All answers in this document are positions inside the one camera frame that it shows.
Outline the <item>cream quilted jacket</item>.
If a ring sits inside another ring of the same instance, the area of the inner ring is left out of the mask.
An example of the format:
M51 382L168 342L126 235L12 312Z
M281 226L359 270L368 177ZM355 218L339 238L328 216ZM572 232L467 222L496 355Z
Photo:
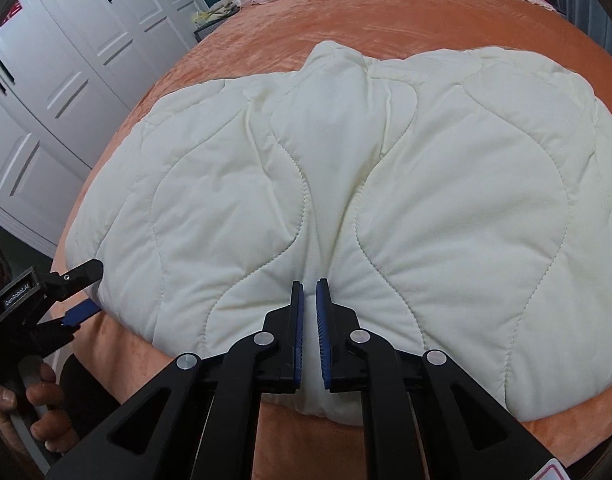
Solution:
M534 52L324 41L295 72L159 99L64 252L100 260L97 303L169 356L227 352L300 282L305 414L361 420L323 388L327 280L395 348L443 350L516 418L548 417L612 386L612 113Z

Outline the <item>white wardrobe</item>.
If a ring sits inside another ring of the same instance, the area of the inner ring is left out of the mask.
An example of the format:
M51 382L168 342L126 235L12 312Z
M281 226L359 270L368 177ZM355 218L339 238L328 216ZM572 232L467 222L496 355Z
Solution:
M0 27L0 226L53 255L89 172L195 44L203 0L16 0Z

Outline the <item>dark nightstand with clutter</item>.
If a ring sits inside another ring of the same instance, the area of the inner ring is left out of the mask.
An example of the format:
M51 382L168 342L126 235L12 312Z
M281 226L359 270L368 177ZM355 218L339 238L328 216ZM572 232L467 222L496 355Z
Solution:
M219 0L205 11L193 15L193 36L199 44L225 20L240 11L240 0Z

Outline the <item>orange plush bedspread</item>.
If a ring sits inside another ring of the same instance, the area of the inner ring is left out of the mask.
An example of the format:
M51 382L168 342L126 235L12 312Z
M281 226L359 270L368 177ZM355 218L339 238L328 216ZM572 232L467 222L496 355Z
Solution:
M580 74L612 113L612 57L560 15L520 0L279 0L252 6L229 18L157 80L124 120L82 187L62 234L53 270L66 269L64 247L82 199L101 167L154 103L188 84L210 79L296 70L318 42L332 39L373 58L406 58L420 52L501 46L538 52ZM126 401L171 358L131 334L106 314L85 322L74 353L117 401ZM261 435L266 442L260 466L271 466L269 431L294 424L290 446L353 451L359 458L361 430L306 417L288 408L263 406ZM612 437L612 386L583 404L528 429L565 463ZM350 456L343 464L350 465Z

